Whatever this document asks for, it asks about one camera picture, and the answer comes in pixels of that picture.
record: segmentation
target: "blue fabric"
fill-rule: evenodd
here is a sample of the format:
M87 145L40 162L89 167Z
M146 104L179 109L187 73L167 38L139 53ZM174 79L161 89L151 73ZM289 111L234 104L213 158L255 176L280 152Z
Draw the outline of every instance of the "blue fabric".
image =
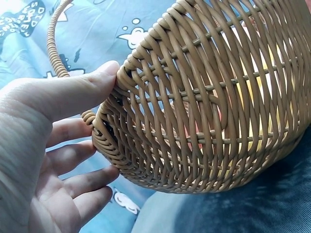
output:
M310 233L311 128L249 184L217 194L155 193L132 233Z

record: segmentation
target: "basket handle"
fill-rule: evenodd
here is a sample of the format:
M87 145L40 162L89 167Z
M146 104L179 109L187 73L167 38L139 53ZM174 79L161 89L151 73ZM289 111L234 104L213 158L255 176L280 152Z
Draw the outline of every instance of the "basket handle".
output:
M57 77L70 77L68 71L66 70L64 64L62 63L62 60L59 57L59 54L57 52L56 48L56 42L55 42L55 29L56 24L58 21L58 18L60 14L64 11L64 9L72 2L73 0L64 0L54 11L50 24L48 27L48 35L47 35L47 50L48 50L48 56L50 63L53 67L54 72L56 73ZM88 110L81 114L83 121L87 125L91 125L93 120L95 119L96 114L92 110Z

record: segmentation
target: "tan wicker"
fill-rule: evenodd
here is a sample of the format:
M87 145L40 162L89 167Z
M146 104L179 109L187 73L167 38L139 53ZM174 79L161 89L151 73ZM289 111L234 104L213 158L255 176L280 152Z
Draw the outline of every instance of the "tan wicker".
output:
M58 77L68 73L54 33L69 2L49 27ZM83 114L98 151L143 187L200 193L244 185L287 156L310 124L305 1L210 2L178 0L127 57L97 114Z

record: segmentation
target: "wicker basket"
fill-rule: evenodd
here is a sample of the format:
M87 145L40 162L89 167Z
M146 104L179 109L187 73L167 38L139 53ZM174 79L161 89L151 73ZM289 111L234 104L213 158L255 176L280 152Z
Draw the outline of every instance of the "wicker basket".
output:
M49 27L58 77L68 73L54 32L69 2ZM178 0L127 57L97 114L82 114L98 151L140 186L202 193L244 185L287 156L310 124L305 1L210 2Z

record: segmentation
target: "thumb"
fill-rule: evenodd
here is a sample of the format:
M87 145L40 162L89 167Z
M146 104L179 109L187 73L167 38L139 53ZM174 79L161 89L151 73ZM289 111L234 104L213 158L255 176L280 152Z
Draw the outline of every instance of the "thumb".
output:
M8 95L33 108L51 122L98 106L111 93L119 64L110 61L96 71L76 77L20 79Z

